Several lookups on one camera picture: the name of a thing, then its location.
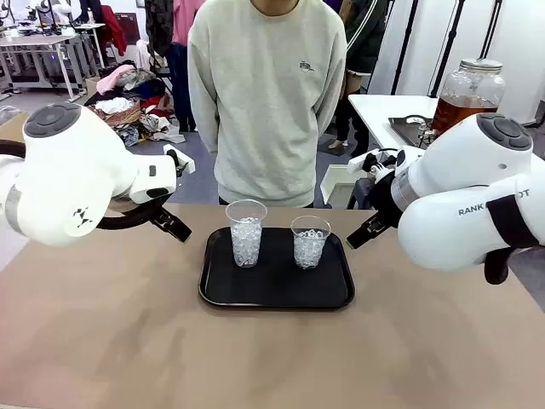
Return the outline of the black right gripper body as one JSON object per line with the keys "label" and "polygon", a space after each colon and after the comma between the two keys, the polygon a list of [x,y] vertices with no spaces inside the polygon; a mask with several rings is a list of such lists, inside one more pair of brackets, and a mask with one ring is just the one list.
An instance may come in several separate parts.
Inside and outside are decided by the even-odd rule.
{"label": "black right gripper body", "polygon": [[394,178],[394,170],[387,169],[381,178],[375,179],[368,195],[370,204],[376,210],[370,221],[398,222],[402,216],[402,210],[395,204],[391,193]]}

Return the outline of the tall clear iced cup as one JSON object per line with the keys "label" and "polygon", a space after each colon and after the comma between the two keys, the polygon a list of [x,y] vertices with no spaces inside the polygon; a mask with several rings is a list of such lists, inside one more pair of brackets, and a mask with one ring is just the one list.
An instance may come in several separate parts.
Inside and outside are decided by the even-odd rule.
{"label": "tall clear iced cup", "polygon": [[257,264],[261,246],[262,223],[267,207],[253,199],[241,199],[226,207],[230,223],[233,258],[237,266],[251,268]]}

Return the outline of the short clear iced cup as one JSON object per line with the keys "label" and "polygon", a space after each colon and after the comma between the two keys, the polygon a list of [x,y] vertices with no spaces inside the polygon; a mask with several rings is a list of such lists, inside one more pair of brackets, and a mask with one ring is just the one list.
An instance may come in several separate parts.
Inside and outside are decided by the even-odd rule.
{"label": "short clear iced cup", "polygon": [[291,225],[295,264],[302,269],[316,268],[322,256],[330,224],[317,216],[298,216]]}

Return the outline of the glass dispenser with brown drink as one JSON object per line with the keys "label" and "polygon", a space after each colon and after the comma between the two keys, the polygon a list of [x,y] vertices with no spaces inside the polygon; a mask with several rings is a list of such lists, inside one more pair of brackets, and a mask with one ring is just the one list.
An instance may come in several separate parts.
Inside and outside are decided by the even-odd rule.
{"label": "glass dispenser with brown drink", "polygon": [[440,92],[431,130],[439,137],[476,113],[496,112],[505,94],[503,64],[496,60],[464,58]]}

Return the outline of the white plastic bin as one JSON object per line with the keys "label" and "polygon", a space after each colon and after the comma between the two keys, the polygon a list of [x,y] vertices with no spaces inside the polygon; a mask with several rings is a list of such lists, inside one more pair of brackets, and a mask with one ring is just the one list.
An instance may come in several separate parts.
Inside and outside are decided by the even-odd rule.
{"label": "white plastic bin", "polygon": [[319,184],[324,205],[331,209],[346,209],[357,180],[367,174],[360,170],[349,173],[343,164],[330,164]]}

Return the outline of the black tray under dispenser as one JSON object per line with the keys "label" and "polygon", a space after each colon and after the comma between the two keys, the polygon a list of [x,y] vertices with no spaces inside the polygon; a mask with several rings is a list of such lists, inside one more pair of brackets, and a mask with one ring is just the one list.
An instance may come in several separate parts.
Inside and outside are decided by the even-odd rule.
{"label": "black tray under dispenser", "polygon": [[410,115],[402,118],[389,118],[390,127],[407,145],[427,149],[436,139],[436,130],[433,130],[432,119],[421,115]]}

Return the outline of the black plastic serving tray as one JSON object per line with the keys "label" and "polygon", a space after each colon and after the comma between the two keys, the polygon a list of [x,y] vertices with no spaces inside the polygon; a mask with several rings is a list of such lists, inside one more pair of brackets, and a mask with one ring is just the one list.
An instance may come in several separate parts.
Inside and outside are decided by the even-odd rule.
{"label": "black plastic serving tray", "polygon": [[352,302],[355,286],[340,239],[325,241],[316,268],[295,264],[288,228],[264,228],[258,262],[236,265],[229,228],[214,231],[206,242],[199,294],[218,308],[335,310]]}

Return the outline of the pile of mixed clothes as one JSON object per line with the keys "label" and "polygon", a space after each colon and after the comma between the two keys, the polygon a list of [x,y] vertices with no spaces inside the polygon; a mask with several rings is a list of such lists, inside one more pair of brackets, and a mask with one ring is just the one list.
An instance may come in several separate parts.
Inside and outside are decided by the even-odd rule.
{"label": "pile of mixed clothes", "polygon": [[99,71],[97,93],[84,103],[121,138],[126,147],[142,141],[183,143],[174,99],[164,81],[125,60]]}

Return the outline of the figure in pink top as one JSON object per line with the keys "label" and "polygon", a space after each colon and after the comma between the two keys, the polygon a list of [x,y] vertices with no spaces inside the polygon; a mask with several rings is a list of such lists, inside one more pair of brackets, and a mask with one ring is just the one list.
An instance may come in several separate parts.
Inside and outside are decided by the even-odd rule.
{"label": "figure in pink top", "polygon": [[194,131],[196,128],[188,87],[187,40],[195,15],[203,2],[204,0],[173,0],[172,42],[166,57],[180,133]]}

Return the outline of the person in pale sweatshirt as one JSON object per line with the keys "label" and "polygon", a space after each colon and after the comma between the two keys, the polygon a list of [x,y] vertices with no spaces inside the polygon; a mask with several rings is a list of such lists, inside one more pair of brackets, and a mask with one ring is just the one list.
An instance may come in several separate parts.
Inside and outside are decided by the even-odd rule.
{"label": "person in pale sweatshirt", "polygon": [[345,72],[340,16],[324,0],[206,0],[187,48],[192,114],[219,198],[311,205],[318,140]]}

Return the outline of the black stand pole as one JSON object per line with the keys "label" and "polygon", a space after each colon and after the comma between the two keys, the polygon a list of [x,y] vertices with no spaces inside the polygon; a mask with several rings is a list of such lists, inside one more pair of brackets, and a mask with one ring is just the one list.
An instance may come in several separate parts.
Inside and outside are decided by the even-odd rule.
{"label": "black stand pole", "polygon": [[490,15],[489,25],[485,34],[485,40],[483,42],[483,45],[479,54],[480,60],[486,59],[490,52],[490,48],[493,42],[493,37],[496,31],[496,25],[497,25],[497,22],[499,21],[499,16],[502,10],[502,3],[503,3],[503,0],[494,0],[491,15]]}
{"label": "black stand pole", "polygon": [[405,55],[406,55],[406,52],[407,52],[407,49],[408,49],[410,36],[411,36],[411,33],[412,33],[412,28],[413,28],[414,21],[415,21],[415,18],[416,18],[416,11],[417,11],[417,8],[418,8],[418,3],[419,3],[419,0],[412,0],[411,7],[410,7],[410,13],[409,13],[407,25],[406,25],[406,28],[405,28],[405,32],[404,32],[404,39],[403,39],[401,50],[400,50],[400,53],[399,53],[398,64],[396,66],[395,75],[394,75],[394,78],[393,78],[393,84],[392,84],[392,88],[391,88],[391,91],[390,91],[390,95],[396,95],[396,92],[397,92],[401,72],[403,70]]}
{"label": "black stand pole", "polygon": [[431,88],[430,92],[428,93],[428,96],[431,98],[436,98],[438,96],[439,87],[441,85],[441,82],[443,80],[443,76],[445,73],[445,68],[448,63],[448,60],[450,58],[450,52],[452,50],[452,46],[454,44],[456,34],[457,34],[457,28],[459,26],[459,22],[462,16],[463,7],[465,5],[466,0],[456,0],[455,5],[456,7],[453,9],[453,13],[450,19],[449,23],[449,31],[447,32],[446,37],[446,43],[445,46],[442,48],[442,51],[440,53],[440,60],[439,60],[439,66],[433,75],[433,87]]}

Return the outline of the person in dark green jacket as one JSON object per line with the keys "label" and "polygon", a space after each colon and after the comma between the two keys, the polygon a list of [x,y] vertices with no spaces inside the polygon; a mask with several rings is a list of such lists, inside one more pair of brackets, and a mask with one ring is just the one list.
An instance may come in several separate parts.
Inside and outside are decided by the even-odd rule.
{"label": "person in dark green jacket", "polygon": [[336,109],[336,141],[346,145],[349,130],[354,129],[356,145],[351,155],[357,157],[368,150],[369,131],[349,101],[349,96],[358,95],[364,77],[375,70],[386,29],[388,0],[347,0],[347,4],[347,59],[344,84]]}

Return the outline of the large cardboard box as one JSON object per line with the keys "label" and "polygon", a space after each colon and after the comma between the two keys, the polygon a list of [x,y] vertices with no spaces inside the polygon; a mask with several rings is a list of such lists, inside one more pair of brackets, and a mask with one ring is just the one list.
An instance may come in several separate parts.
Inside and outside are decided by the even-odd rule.
{"label": "large cardboard box", "polygon": [[23,142],[23,126],[28,118],[28,113],[21,112],[5,124],[0,125],[0,140]]}

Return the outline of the red garment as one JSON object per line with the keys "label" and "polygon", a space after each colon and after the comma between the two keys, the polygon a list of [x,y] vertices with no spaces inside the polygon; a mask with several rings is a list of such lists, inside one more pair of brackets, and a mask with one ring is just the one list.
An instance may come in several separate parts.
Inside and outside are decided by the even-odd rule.
{"label": "red garment", "polygon": [[123,28],[111,6],[102,5],[101,10],[106,28],[106,42],[112,43],[117,48],[118,54],[124,56],[128,43]]}

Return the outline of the dark patterned hanging garment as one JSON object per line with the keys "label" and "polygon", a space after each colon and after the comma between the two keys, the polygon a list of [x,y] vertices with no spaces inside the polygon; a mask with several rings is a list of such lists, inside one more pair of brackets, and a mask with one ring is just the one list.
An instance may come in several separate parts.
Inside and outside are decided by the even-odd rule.
{"label": "dark patterned hanging garment", "polygon": [[172,43],[174,0],[144,0],[149,47],[165,57]]}

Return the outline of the small white desk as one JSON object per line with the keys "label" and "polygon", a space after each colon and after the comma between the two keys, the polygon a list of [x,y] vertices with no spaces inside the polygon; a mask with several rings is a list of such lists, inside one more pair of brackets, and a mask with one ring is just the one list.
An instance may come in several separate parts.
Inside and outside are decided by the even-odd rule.
{"label": "small white desk", "polygon": [[100,68],[105,67],[98,36],[98,30],[105,26],[105,23],[88,22],[76,24],[72,27],[81,39],[82,51],[85,55],[87,65],[89,68],[92,68],[95,73],[97,73]]}

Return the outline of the long white workbench desk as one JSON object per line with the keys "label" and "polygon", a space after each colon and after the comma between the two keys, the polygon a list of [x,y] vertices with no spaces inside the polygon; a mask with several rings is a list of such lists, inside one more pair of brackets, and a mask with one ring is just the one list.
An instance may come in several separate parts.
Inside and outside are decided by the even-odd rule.
{"label": "long white workbench desk", "polygon": [[[81,44],[81,37],[77,34],[63,35],[30,35],[26,37],[5,37],[0,39],[0,67],[3,69],[8,89],[15,93],[20,88],[27,89],[66,89],[68,101],[74,102],[86,94],[84,80],[77,64],[75,46]],[[29,54],[37,72],[37,81],[15,81],[8,66],[8,57]],[[46,78],[47,57],[54,57],[59,64],[62,74],[60,84],[53,84]]]}

